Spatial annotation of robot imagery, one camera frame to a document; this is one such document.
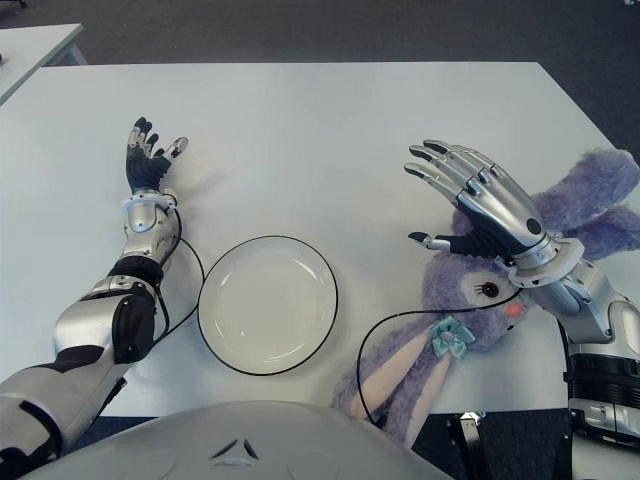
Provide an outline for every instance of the white plate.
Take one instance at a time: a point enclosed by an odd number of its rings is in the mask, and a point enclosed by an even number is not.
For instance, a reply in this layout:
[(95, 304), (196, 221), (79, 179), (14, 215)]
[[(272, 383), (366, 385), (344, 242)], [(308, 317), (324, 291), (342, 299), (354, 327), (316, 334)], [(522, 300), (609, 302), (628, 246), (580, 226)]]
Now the white plate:
[(200, 330), (227, 366), (252, 375), (290, 370), (329, 335), (338, 303), (333, 273), (312, 247), (260, 237), (228, 251), (202, 287)]

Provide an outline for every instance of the bunny nose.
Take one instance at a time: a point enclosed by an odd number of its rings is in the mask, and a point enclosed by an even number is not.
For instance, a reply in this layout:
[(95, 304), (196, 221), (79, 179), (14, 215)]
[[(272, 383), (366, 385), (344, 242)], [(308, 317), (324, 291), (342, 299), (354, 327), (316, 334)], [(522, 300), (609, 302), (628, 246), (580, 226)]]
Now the bunny nose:
[(509, 318), (519, 317), (522, 314), (522, 305), (520, 303), (507, 303), (504, 307), (504, 313)]

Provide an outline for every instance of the black fingertip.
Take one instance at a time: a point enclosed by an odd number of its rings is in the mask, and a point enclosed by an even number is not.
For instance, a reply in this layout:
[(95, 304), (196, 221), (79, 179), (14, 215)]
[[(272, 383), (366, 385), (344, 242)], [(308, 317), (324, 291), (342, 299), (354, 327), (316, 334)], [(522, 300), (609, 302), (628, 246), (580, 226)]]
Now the black fingertip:
[(420, 172), (418, 172), (417, 170), (413, 170), (411, 168), (408, 168), (406, 165), (404, 166), (404, 171), (407, 172), (410, 175), (415, 175), (418, 178), (424, 178), (424, 175)]
[(418, 243), (424, 243), (425, 239), (428, 237), (426, 233), (423, 232), (412, 232), (409, 234), (409, 238), (411, 240), (415, 240)]
[(433, 160), (433, 157), (431, 155), (429, 155), (427, 152), (425, 152), (424, 150), (422, 150), (422, 147), (420, 147), (418, 145), (410, 146), (409, 147), (409, 151), (411, 152), (411, 155), (413, 155), (414, 157), (423, 158), (427, 162), (430, 162), (431, 160)]
[(438, 153), (442, 153), (445, 154), (447, 153), (447, 149), (444, 148), (442, 145), (439, 145), (437, 143), (431, 143), (431, 142), (427, 142), (426, 140), (424, 142), (422, 142), (422, 144), (427, 147), (430, 148), (431, 150), (435, 150)]

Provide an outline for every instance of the bunny eye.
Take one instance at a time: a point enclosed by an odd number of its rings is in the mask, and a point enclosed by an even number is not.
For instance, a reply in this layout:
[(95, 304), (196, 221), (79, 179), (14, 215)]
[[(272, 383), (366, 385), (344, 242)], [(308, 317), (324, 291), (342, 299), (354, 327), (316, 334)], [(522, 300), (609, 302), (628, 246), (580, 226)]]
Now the bunny eye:
[(480, 285), (476, 285), (475, 292), (478, 295), (485, 295), (489, 298), (496, 298), (498, 295), (500, 295), (500, 289), (493, 282), (484, 282)]

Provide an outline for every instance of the black cable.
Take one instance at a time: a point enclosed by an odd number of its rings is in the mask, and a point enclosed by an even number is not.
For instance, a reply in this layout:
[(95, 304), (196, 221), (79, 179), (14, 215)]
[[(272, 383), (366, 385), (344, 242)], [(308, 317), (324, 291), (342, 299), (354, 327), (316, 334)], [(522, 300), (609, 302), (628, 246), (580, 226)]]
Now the black cable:
[(405, 315), (415, 315), (417, 313), (439, 313), (439, 314), (448, 314), (448, 313), (466, 313), (466, 312), (474, 312), (476, 310), (486, 310), (488, 308), (493, 308), (493, 307), (498, 307), (500, 305), (503, 305), (507, 302), (510, 302), (511, 300), (513, 300), (514, 298), (516, 298), (518, 295), (520, 295), (520, 292), (522, 291), (521, 288), (519, 288), (518, 290), (516, 290), (516, 292), (511, 295), (509, 298), (502, 300), (500, 302), (497, 303), (492, 303), (490, 305), (485, 305), (484, 307), (469, 307), (469, 308), (458, 308), (458, 309), (436, 309), (436, 310), (410, 310), (408, 312), (400, 312), (400, 313), (394, 313), (393, 315), (389, 315), (388, 317), (383, 318), (382, 320), (380, 320), (378, 323), (376, 323), (373, 327), (371, 327), (369, 329), (369, 331), (367, 332), (367, 334), (364, 336), (364, 338), (362, 339), (362, 343), (360, 344), (360, 349), (358, 350), (358, 358), (356, 360), (356, 383), (358, 385), (358, 395), (360, 396), (360, 401), (362, 402), (362, 407), (364, 408), (365, 413), (367, 414), (367, 419), (373, 424), (375, 425), (376, 422), (373, 419), (373, 416), (371, 415), (371, 412), (369, 411), (369, 408), (367, 407), (367, 403), (364, 401), (364, 394), (362, 393), (362, 382), (360, 380), (360, 363), (362, 361), (362, 352), (364, 351), (364, 346), (367, 343), (367, 340), (369, 340), (369, 337), (371, 336), (371, 334), (373, 332), (376, 331), (376, 329), (382, 325), (383, 323), (388, 322), (391, 319), (395, 319), (395, 318), (399, 318), (399, 317), (403, 317)]
[[(202, 265), (202, 260), (200, 260), (200, 256), (198, 255), (198, 252), (196, 252), (196, 249), (193, 248), (193, 246), (187, 242), (184, 238), (180, 237), (180, 241), (182, 243), (184, 243), (187, 248), (189, 250), (191, 250), (191, 253), (193, 253), (193, 256), (196, 258), (196, 261), (198, 262), (198, 267), (200, 268), (200, 276), (202, 278), (202, 282), (200, 285), (200, 289), (202, 289), (202, 286), (204, 285), (206, 276), (205, 276), (205, 272), (204, 272), (204, 266)], [(194, 305), (194, 307), (191, 309), (191, 311), (189, 313), (187, 313), (187, 315), (185, 315), (182, 320), (180, 320), (178, 323), (176, 323), (172, 328), (169, 328), (171, 321), (169, 319), (169, 312), (167, 311), (167, 307), (164, 303), (164, 298), (162, 298), (162, 293), (160, 292), (160, 287), (158, 286), (156, 288), (156, 292), (158, 294), (158, 302), (160, 303), (160, 307), (162, 308), (162, 313), (164, 315), (164, 330), (162, 332), (162, 334), (153, 342), (153, 346), (155, 347), (158, 343), (160, 343), (162, 340), (164, 340), (165, 338), (167, 338), (169, 335), (171, 335), (171, 333), (173, 333), (173, 331), (178, 328), (180, 325), (182, 325), (184, 322), (186, 322), (187, 320), (189, 320), (189, 318), (191, 318), (191, 316), (196, 312), (196, 310), (198, 309), (198, 302), (196, 302), (196, 304)]]
[(160, 290), (160, 285), (156, 285), (155, 287), (156, 295), (158, 296), (158, 303), (160, 304), (160, 308), (162, 309), (162, 314), (164, 315), (164, 330), (160, 334), (159, 339), (167, 335), (169, 331), (169, 327), (171, 326), (171, 322), (169, 320), (169, 311), (167, 310), (167, 305), (164, 303), (164, 298), (162, 297), (162, 290)]
[[(176, 214), (176, 219), (178, 220), (178, 238), (180, 240), (182, 240), (182, 217), (180, 216), (180, 212), (178, 212), (178, 209), (174, 209), (173, 210), (174, 213)], [(171, 258), (171, 254), (173, 254), (173, 252), (176, 251), (176, 248), (178, 248), (178, 244), (180, 243), (180, 241), (178, 240), (175, 245), (171, 248), (171, 250), (169, 250), (169, 253), (167, 253), (167, 255), (164, 257), (164, 259), (162, 260), (162, 262), (160, 262), (160, 266), (164, 266), (164, 264), (166, 263), (166, 261)]]

